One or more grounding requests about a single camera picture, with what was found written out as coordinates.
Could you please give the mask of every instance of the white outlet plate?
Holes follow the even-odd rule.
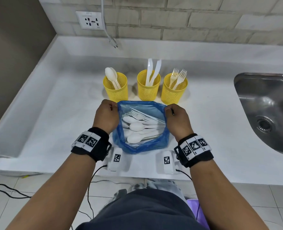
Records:
[[[101,12],[76,11],[80,26],[85,30],[103,30]]]

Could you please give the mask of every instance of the forearm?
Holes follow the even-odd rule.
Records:
[[[85,196],[95,165],[88,155],[70,154],[7,230],[68,230]]]
[[[190,168],[190,174],[211,229],[268,230],[214,160],[197,163]]]

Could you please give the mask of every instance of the sink drain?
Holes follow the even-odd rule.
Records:
[[[261,132],[269,134],[274,129],[274,123],[271,119],[269,119],[265,116],[262,116],[261,118],[259,118],[257,120],[257,128]]]

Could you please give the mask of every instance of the plastic bag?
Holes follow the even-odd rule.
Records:
[[[140,152],[165,148],[168,146],[170,132],[167,127],[165,127],[162,135],[160,135],[158,138],[145,142],[137,147],[132,147],[126,144],[122,127],[122,116],[124,113],[128,113],[129,111],[131,111],[131,108],[134,108],[147,115],[156,117],[166,122],[166,116],[164,111],[164,107],[166,105],[154,101],[120,101],[117,104],[120,122],[117,128],[113,131],[113,141],[120,148],[122,148],[123,151],[130,154],[137,154]]]

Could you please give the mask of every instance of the backsplash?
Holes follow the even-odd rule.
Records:
[[[75,14],[100,0],[40,2],[59,35],[105,37]],[[283,0],[104,0],[104,18],[116,38],[283,45]]]

